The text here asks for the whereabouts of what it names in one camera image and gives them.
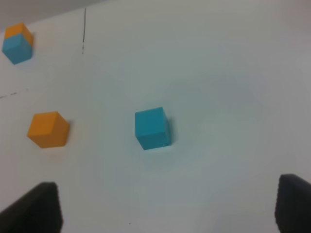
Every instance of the white surface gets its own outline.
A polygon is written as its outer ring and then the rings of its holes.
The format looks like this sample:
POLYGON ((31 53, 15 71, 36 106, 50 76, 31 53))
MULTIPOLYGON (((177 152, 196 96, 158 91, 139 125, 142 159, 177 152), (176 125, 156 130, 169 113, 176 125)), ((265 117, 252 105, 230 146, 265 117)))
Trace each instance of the white surface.
POLYGON ((103 0, 0 0, 0 32, 16 23, 32 23, 103 0))
POLYGON ((0 56, 0 209, 55 181, 64 233, 277 233, 279 176, 311 181, 305 4, 111 0, 84 55, 83 9, 30 25, 33 59, 0 56), (159 106, 174 144, 143 151, 134 113, 159 106), (69 142, 42 150, 26 133, 54 110, 69 142))

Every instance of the orange cube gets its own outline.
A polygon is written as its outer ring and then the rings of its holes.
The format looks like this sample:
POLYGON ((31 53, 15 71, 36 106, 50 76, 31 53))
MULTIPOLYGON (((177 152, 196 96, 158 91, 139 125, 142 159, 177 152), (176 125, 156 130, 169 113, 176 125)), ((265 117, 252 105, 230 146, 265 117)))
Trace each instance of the orange cube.
POLYGON ((41 148, 62 147, 66 144, 69 123, 58 113, 35 114, 27 136, 41 148))

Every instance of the cube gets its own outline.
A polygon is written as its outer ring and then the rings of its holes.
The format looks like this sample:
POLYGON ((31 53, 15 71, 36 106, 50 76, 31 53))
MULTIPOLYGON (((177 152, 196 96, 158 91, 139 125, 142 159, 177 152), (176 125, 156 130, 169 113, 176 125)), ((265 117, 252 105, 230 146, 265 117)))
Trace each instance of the cube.
POLYGON ((33 35, 23 23, 19 23, 6 29, 2 52, 15 65, 31 59, 33 42, 33 35))
POLYGON ((41 148, 66 144, 69 123, 58 112, 35 114, 27 136, 41 148))
POLYGON ((170 126, 163 108, 135 113, 135 135, 144 150, 170 146, 170 126))

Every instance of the blue cube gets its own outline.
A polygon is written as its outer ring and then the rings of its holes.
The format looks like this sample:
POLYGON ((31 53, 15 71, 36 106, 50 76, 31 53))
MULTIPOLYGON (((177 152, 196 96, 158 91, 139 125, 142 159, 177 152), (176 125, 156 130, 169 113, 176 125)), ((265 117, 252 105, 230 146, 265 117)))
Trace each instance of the blue cube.
POLYGON ((20 33, 4 40, 2 52, 15 65, 31 59, 33 48, 20 33))
POLYGON ((135 135, 144 150, 170 146, 170 125, 163 108, 135 113, 135 135))

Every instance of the black line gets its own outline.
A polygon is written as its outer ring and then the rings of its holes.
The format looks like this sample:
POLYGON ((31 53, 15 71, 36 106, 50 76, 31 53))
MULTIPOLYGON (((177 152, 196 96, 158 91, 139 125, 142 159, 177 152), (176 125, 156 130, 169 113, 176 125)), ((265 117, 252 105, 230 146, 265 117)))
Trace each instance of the black line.
POLYGON ((84 8, 84 28, 83 28, 83 44, 82 44, 82 54, 84 53, 84 39, 86 37, 86 8, 84 8))

